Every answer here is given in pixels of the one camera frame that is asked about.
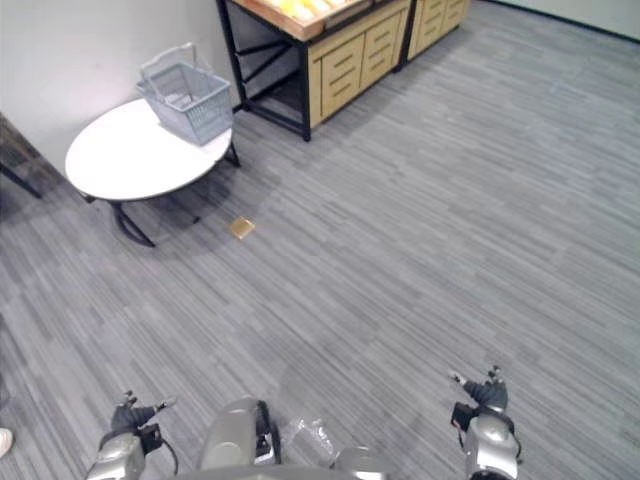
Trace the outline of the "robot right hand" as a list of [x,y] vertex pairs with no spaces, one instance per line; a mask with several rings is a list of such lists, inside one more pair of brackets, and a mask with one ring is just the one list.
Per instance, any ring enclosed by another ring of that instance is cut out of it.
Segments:
[[456,370],[449,370],[447,377],[460,385],[480,407],[486,407],[499,413],[506,411],[509,400],[508,390],[498,365],[491,367],[484,382],[470,380]]

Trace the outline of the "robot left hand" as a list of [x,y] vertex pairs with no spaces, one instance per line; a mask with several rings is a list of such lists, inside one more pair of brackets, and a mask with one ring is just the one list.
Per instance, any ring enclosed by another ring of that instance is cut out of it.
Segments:
[[159,412],[173,407],[177,403],[175,396],[162,399],[153,405],[137,406],[137,396],[132,390],[123,393],[122,400],[117,404],[111,417],[113,432],[135,432],[145,426]]

